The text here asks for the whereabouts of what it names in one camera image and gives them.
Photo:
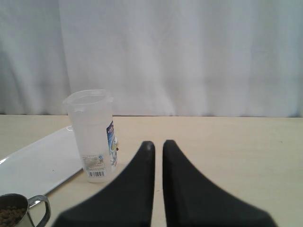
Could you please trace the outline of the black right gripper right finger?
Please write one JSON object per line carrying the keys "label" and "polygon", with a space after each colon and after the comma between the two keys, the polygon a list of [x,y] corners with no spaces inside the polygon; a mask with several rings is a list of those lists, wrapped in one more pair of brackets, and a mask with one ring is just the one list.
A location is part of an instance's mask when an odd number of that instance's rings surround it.
{"label": "black right gripper right finger", "polygon": [[264,210],[223,190],[187,159],[174,140],[163,144],[162,185],[169,227],[275,227]]}

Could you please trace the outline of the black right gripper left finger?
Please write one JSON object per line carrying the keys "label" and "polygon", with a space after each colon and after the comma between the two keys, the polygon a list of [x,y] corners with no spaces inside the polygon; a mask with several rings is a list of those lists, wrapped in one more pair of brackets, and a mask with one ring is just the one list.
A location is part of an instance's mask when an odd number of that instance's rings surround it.
{"label": "black right gripper left finger", "polygon": [[155,146],[144,141],[131,162],[105,188],[62,212],[55,227],[149,227],[155,183]]}

